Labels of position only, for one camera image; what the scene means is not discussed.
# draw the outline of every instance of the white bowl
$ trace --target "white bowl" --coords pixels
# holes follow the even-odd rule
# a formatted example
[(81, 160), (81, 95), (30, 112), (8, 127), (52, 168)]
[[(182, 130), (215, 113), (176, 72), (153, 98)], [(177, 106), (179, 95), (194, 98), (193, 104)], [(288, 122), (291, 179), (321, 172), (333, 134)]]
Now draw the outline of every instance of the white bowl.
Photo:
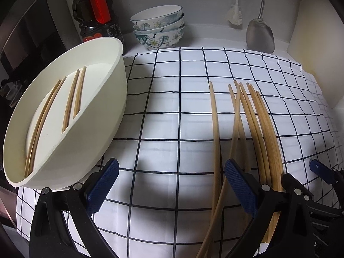
[(170, 25), (181, 18), (183, 7), (177, 5), (165, 5), (145, 9), (134, 14), (130, 21), (134, 30), (144, 31)]
[(170, 25), (160, 27), (160, 28), (155, 28), (152, 30), (145, 30), (145, 31), (134, 30), (134, 34), (147, 35), (147, 34), (153, 34), (153, 33), (168, 32), (168, 31), (178, 29), (178, 28), (182, 27), (183, 25), (184, 25), (184, 14), (182, 15), (182, 17), (179, 20), (177, 20), (176, 22), (174, 22)]
[(174, 46), (181, 40), (184, 34), (184, 28), (185, 25), (168, 32), (153, 33), (147, 35), (135, 34), (135, 37), (140, 44), (142, 44), (144, 47), (147, 47), (149, 50), (166, 48)]
[[(61, 189), (94, 167), (116, 134), (126, 105), (122, 51), (116, 38), (87, 41), (54, 60), (30, 84), (12, 114), (4, 141), (3, 166), (11, 185)], [(80, 112), (73, 118), (73, 102), (69, 126), (61, 133), (75, 71), (84, 65)], [(65, 76), (39, 137), (33, 171), (25, 178), (25, 152), (33, 128), (51, 89)]]

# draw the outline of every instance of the blue gripper pad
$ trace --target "blue gripper pad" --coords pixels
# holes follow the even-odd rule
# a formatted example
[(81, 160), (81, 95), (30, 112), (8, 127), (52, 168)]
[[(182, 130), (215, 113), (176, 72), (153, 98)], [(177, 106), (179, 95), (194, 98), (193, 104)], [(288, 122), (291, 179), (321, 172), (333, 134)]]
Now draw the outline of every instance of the blue gripper pad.
[(317, 159), (313, 159), (309, 163), (309, 168), (327, 184), (333, 184), (336, 182), (333, 171), (326, 167), (323, 163), (320, 163)]
[(110, 160), (111, 164), (100, 171), (101, 177), (97, 180), (93, 189), (87, 193), (87, 206), (86, 211), (91, 216), (100, 210), (106, 196), (109, 194), (111, 187), (114, 185), (115, 180), (119, 174), (119, 164), (116, 159)]
[(253, 193), (238, 169), (240, 170), (230, 159), (226, 161), (225, 175), (229, 184), (240, 201), (241, 206), (244, 208), (244, 211), (250, 213), (252, 217), (255, 217), (258, 213), (257, 196)]

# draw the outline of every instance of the spatula handle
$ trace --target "spatula handle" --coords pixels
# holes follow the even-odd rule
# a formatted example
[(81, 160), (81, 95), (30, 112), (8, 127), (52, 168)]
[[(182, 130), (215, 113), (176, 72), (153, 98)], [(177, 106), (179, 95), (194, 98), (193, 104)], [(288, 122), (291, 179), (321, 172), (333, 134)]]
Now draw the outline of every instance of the spatula handle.
[(265, 0), (261, 0), (260, 12), (259, 12), (259, 16), (258, 16), (259, 21), (263, 20), (264, 5), (265, 5)]

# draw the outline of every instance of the bowl rim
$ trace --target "bowl rim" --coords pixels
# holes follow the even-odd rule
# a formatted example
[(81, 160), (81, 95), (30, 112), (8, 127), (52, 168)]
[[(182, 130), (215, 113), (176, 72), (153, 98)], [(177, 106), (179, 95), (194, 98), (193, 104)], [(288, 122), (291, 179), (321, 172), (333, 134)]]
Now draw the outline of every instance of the bowl rim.
[[(183, 18), (184, 18), (184, 13), (182, 14), (181, 18), (178, 19), (176, 22), (182, 20), (182, 24), (181, 24), (181, 25), (185, 24)], [(167, 26), (172, 25), (173, 23), (171, 23), (171, 24), (169, 24), (169, 25), (166, 25), (166, 26), (163, 26), (163, 27), (153, 28), (153, 29), (149, 29), (149, 30), (142, 30), (142, 31), (140, 31), (140, 30), (135, 30), (135, 29), (133, 29), (133, 32), (134, 32), (134, 33), (135, 33), (135, 32), (143, 32), (143, 33), (145, 33), (145, 32), (147, 32), (147, 31), (165, 28), (165, 27), (167, 27)], [(148, 33), (148, 34), (137, 34), (137, 35), (149, 35), (149, 34), (153, 34), (153, 33)]]
[(149, 36), (149, 35), (157, 35), (157, 34), (164, 34), (164, 33), (169, 33), (169, 32), (174, 32), (174, 31), (177, 31), (177, 30), (181, 30), (181, 29), (184, 29), (185, 28), (185, 23), (182, 27), (179, 27), (177, 29), (173, 29), (173, 30), (170, 30), (170, 31), (163, 31), (163, 32), (158, 32), (158, 33), (150, 33), (150, 34), (135, 34), (134, 35), (138, 35), (138, 36)]
[[(168, 14), (164, 14), (164, 15), (160, 15), (160, 16), (156, 16), (156, 17), (152, 17), (152, 18), (140, 19), (140, 20), (133, 20), (133, 17), (134, 17), (135, 15), (141, 13), (141, 12), (144, 12), (144, 11), (146, 11), (146, 10), (148, 10), (148, 9), (153, 9), (153, 8), (158, 8), (158, 7), (164, 7), (164, 6), (177, 6), (177, 7), (180, 7), (180, 9), (177, 10), (177, 11), (175, 11), (175, 12), (170, 12), (170, 13), (168, 13)], [(140, 11), (140, 12), (134, 14), (134, 15), (130, 18), (130, 21), (131, 21), (131, 22), (138, 22), (138, 21), (144, 21), (144, 20), (153, 20), (153, 19), (156, 19), (156, 18), (160, 18), (160, 17), (163, 17), (163, 16), (167, 16), (167, 15), (170, 15), (170, 14), (174, 14), (174, 13), (179, 12), (179, 11), (182, 11), (182, 10), (183, 10), (183, 7), (180, 6), (180, 5), (160, 5), (160, 6), (156, 6), (156, 7), (152, 7), (152, 8), (146, 8), (146, 9), (144, 9), (143, 11)]]

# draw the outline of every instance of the red label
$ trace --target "red label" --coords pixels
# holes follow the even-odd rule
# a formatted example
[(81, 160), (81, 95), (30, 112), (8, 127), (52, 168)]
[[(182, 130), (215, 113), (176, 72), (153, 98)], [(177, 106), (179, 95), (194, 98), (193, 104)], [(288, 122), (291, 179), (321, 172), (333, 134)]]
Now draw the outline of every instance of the red label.
[(102, 37), (103, 35), (101, 33), (95, 33), (93, 36), (87, 36), (87, 37), (84, 37), (83, 38), (83, 42), (86, 42), (88, 40), (93, 40), (93, 39), (96, 39), (96, 38), (100, 38)]
[(106, 0), (90, 0), (96, 20), (105, 24), (111, 20)]

